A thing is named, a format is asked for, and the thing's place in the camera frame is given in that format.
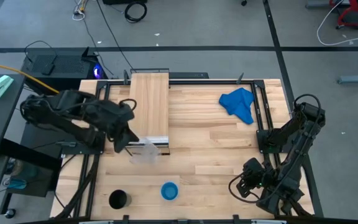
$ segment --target concrete floor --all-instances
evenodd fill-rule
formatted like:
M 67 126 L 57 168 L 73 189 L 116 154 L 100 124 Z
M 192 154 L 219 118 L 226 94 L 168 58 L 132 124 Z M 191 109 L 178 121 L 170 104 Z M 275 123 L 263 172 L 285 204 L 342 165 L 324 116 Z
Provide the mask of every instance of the concrete floor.
M 271 50 L 200 50 L 125 52 L 135 68 L 169 68 L 173 72 L 208 72 L 211 78 L 283 78 L 274 51 L 262 0 L 149 0 L 144 21 L 129 24 L 119 12 L 102 4 L 107 20 L 122 47 L 251 46 Z M 282 47 L 320 47 L 316 29 L 329 9 L 305 9 L 306 0 L 270 0 L 270 9 Z M 83 22 L 73 21 L 70 0 L 4 0 L 0 8 L 0 48 L 14 50 L 44 40 L 52 47 L 92 46 Z M 326 42 L 358 37 L 352 29 L 336 30 L 337 15 L 321 29 Z M 116 47 L 99 12 L 89 0 L 86 21 L 98 47 Z M 355 47 L 348 43 L 339 47 Z M 34 47 L 45 47 L 42 44 Z M 128 64 L 119 52 L 101 52 L 106 66 L 122 77 Z M 358 75 L 355 52 L 283 52 L 295 96 L 315 94 L 326 110 L 327 125 L 310 151 L 314 177 L 325 217 L 358 219 L 358 85 L 338 85 L 340 75 Z M 21 68 L 23 53 L 0 54 L 0 64 Z M 11 73 L 1 70 L 0 73 Z M 22 98 L 28 95 L 24 91 Z M 6 137 L 21 140 L 24 120 L 15 111 Z M 46 198 L 13 196 L 18 215 L 0 223 L 48 218 L 53 195 Z

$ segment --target wood grain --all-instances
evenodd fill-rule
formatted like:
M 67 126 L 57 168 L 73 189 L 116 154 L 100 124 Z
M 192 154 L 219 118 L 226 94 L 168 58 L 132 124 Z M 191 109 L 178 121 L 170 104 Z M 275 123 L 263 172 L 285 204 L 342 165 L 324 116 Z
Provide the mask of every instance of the wood grain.
M 84 80 L 80 90 L 94 92 L 95 81 Z M 280 80 L 265 80 L 267 98 L 273 125 L 280 127 L 290 116 Z M 272 218 L 254 204 L 246 204 L 233 198 L 227 189 L 229 181 L 242 172 L 242 165 L 252 157 L 262 162 L 258 152 L 255 132 L 257 123 L 254 104 L 251 105 L 255 123 L 244 124 L 235 116 L 229 116 L 218 104 L 223 93 L 247 85 L 172 85 L 169 89 L 169 138 L 170 156 L 160 156 L 156 164 L 135 165 L 126 153 L 113 153 L 110 143 L 100 158 L 98 178 L 93 202 L 93 220 L 121 220 L 123 215 L 131 219 L 232 219 Z M 129 86 L 112 86 L 110 100 L 129 97 Z M 264 111 L 262 121 L 267 128 Z M 67 203 L 77 188 L 81 157 L 71 161 L 61 173 L 57 193 Z M 179 186 L 178 198 L 172 202 L 160 196 L 160 188 L 166 181 Z M 113 210 L 108 197 L 116 189 L 132 196 L 132 204 L 121 210 Z M 304 176 L 300 200 L 303 208 L 313 213 L 308 186 Z M 54 202 L 52 214 L 62 208 Z
M 136 100 L 129 127 L 139 138 L 168 138 L 168 73 L 133 73 L 129 98 Z

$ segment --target blue towel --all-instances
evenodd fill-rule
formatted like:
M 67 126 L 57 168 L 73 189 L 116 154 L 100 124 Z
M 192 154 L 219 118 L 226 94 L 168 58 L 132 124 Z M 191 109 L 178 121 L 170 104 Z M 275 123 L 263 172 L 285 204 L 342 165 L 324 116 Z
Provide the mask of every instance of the blue towel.
M 251 116 L 251 103 L 254 101 L 253 94 L 239 88 L 230 94 L 222 94 L 219 103 L 226 109 L 229 115 L 235 114 L 245 124 L 252 124 L 254 120 Z

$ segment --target clear plastic bag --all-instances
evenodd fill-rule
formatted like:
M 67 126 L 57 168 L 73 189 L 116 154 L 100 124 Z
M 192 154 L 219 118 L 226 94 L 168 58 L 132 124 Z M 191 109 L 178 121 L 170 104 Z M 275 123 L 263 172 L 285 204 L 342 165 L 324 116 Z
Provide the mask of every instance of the clear plastic bag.
M 131 149 L 132 157 L 131 163 L 133 164 L 154 164 L 160 154 L 160 150 L 154 146 L 147 138 L 142 139 L 144 146 L 134 147 Z

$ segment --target blue bowl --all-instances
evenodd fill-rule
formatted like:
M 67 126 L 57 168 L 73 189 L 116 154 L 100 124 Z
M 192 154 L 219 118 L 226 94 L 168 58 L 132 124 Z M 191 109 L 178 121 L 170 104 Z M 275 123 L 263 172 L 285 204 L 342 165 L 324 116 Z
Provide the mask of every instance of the blue bowl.
M 178 186 L 173 182 L 167 182 L 161 187 L 161 196 L 165 200 L 174 200 L 178 196 Z

